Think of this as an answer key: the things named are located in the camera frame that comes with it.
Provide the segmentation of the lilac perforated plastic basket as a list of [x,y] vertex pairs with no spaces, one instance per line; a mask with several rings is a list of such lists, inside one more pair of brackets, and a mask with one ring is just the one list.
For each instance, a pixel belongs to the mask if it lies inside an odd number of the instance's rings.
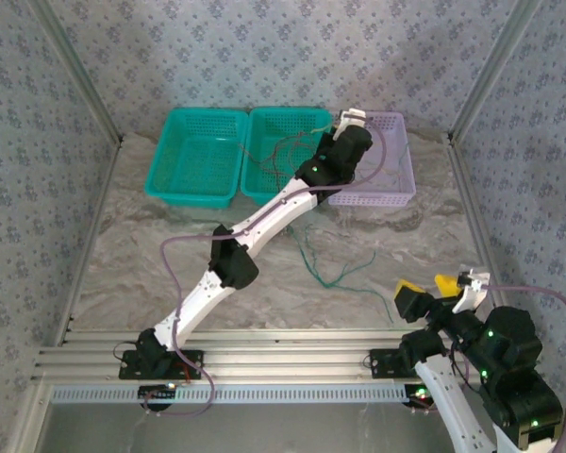
[[381,171],[354,189],[342,190],[328,198],[332,206],[403,208],[416,194],[415,178],[404,117],[401,113],[367,110],[366,125],[373,145],[358,163],[355,180],[363,181],[375,171],[386,147]]

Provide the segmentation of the small controller circuit board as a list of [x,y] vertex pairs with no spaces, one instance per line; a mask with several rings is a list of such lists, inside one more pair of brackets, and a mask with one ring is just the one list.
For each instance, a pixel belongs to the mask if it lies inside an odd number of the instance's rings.
[[176,386],[173,383],[144,385],[137,391],[137,398],[146,413],[160,414],[173,405]]
[[427,388],[422,384],[407,384],[405,391],[408,401],[405,405],[416,411],[436,411],[434,399]]

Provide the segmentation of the teal perforated plastic basket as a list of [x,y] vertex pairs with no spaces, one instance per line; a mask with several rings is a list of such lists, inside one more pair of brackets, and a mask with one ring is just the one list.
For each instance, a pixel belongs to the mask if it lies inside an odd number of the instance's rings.
[[241,192],[260,206],[268,203],[314,155],[331,126],[325,109],[253,109],[243,148]]
[[144,191],[170,206],[226,209],[239,184],[248,114],[236,109],[173,109]]

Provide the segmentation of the aluminium frame post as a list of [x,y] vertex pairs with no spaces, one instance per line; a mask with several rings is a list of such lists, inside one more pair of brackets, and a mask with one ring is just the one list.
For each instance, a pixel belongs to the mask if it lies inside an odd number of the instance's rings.
[[460,144],[465,138],[542,2],[543,0],[516,0],[449,129],[449,141],[452,145]]
[[65,70],[90,109],[99,128],[112,143],[119,145],[121,134],[49,1],[26,0],[26,2],[38,19],[48,41],[55,48]]

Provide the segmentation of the aluminium lower frame leg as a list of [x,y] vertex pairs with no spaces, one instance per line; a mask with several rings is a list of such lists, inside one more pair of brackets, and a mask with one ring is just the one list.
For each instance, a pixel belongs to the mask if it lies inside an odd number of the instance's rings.
[[42,425],[48,412],[53,386],[45,383],[31,384],[24,393],[6,453],[34,453],[42,434]]

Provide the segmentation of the aluminium mounting rail beam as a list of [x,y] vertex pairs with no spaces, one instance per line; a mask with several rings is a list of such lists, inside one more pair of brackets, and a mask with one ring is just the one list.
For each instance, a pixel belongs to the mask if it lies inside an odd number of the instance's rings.
[[[395,348],[403,329],[197,330],[186,342],[204,351],[204,368],[218,384],[367,383],[368,352]],[[54,384],[113,384],[120,363],[114,351],[138,337],[130,331],[80,331],[59,346],[40,349],[35,380]]]

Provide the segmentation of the aluminium table side rail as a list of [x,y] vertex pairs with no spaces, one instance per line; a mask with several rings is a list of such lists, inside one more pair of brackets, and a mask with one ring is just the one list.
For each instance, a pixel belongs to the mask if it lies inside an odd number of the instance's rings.
[[461,151],[454,146],[452,136],[443,132],[441,138],[446,146],[447,156],[456,180],[480,266],[490,272],[490,284],[492,286],[500,285],[502,283],[500,269],[493,254],[489,231],[481,213],[474,185],[470,179],[469,169]]
[[101,216],[106,203],[110,181],[113,176],[115,164],[117,162],[118,154],[122,147],[122,143],[123,143],[123,138],[120,138],[120,140],[116,143],[114,151],[108,162],[105,178],[103,180],[103,184],[101,186],[95,204],[95,210],[93,212],[92,221],[88,228],[84,246],[82,248],[80,258],[75,268],[75,273],[72,280],[72,286],[68,293],[56,333],[51,341],[52,346],[62,346],[68,331],[68,327],[72,320],[72,313],[75,308],[75,303],[79,299],[81,287],[84,281],[84,275],[86,273],[86,270],[88,269],[89,261],[92,256],[92,250],[94,247],[96,235],[98,233]]

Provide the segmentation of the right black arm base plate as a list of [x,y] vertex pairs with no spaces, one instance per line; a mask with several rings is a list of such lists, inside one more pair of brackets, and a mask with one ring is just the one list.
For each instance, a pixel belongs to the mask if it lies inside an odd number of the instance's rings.
[[416,378],[399,349],[376,348],[369,351],[369,368],[373,379]]

